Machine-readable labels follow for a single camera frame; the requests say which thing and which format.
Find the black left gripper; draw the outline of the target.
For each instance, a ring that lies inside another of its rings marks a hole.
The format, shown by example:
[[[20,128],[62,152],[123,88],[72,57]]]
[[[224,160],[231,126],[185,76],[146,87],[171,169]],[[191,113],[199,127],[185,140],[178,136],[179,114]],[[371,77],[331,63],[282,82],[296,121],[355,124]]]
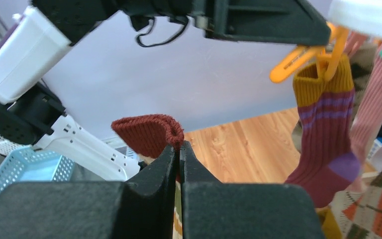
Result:
[[[78,43],[118,11],[135,31],[152,30],[156,18],[186,28],[189,19],[205,37],[226,41],[328,44],[331,29],[306,0],[35,0],[38,8],[69,40]]]

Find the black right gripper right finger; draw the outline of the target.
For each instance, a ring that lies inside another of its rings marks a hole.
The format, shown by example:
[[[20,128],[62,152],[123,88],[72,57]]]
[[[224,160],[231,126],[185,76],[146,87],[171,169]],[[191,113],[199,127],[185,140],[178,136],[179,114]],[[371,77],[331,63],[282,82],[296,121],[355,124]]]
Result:
[[[222,183],[185,141],[180,152],[186,239],[322,239],[304,189],[291,184]]]

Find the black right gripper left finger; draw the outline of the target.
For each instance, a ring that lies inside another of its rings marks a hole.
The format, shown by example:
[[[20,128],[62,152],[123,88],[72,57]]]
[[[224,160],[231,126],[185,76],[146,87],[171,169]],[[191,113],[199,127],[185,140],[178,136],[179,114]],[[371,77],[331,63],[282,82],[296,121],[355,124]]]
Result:
[[[23,182],[0,194],[0,239],[170,239],[178,152],[126,182]]]

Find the rust green striped sock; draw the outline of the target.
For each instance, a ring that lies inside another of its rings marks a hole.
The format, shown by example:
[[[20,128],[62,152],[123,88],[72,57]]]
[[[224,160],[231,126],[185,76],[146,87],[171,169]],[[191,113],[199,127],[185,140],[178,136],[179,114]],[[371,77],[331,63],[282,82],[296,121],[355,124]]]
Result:
[[[112,129],[147,164],[122,190],[115,235],[120,239],[181,239],[181,125],[162,114],[122,118]]]

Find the maroon purple striped sock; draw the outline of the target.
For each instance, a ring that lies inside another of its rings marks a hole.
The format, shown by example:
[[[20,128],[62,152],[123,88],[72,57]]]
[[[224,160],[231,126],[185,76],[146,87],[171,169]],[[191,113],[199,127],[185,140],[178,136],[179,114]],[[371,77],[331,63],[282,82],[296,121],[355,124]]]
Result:
[[[301,69],[293,78],[293,90],[302,126],[301,150],[286,183],[301,186],[315,207],[323,208],[361,169],[349,136],[355,89],[348,56],[341,56],[330,81],[317,75],[314,63]]]

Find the white round clip hanger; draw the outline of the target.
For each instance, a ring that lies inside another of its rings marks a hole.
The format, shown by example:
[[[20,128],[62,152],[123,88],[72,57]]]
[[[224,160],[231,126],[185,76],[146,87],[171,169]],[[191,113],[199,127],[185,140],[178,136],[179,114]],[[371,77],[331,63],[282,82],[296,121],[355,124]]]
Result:
[[[382,38],[382,0],[333,0],[328,19],[350,30]]]

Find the pink patterned sock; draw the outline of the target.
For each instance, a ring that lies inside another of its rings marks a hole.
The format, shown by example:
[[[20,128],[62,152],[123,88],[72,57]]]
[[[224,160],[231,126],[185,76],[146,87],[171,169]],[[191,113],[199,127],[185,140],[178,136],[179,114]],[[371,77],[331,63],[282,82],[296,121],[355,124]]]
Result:
[[[345,46],[355,84],[351,149],[364,165],[382,124],[382,42],[352,32]]]

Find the orange clothes clip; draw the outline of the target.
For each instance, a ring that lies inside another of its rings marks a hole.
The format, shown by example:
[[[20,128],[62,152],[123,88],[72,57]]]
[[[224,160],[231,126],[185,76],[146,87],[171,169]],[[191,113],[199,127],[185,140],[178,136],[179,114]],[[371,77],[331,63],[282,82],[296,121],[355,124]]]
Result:
[[[330,81],[333,78],[350,31],[342,26],[335,26],[330,22],[327,25],[331,29],[329,43],[334,43],[332,52],[326,53],[325,46],[296,47],[271,70],[270,80],[273,83],[283,82],[311,60],[314,60],[316,64],[319,77],[322,77],[325,81]]]

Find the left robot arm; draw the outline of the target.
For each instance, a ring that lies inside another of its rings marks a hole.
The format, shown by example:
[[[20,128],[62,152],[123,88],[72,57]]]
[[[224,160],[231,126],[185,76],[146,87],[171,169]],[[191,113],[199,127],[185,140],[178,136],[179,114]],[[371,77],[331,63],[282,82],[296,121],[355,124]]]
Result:
[[[49,149],[105,180],[126,181],[139,163],[81,128],[39,80],[82,38],[118,11],[140,31],[167,17],[194,19],[205,37],[325,46],[331,29],[306,0],[33,0],[0,42],[0,135]]]

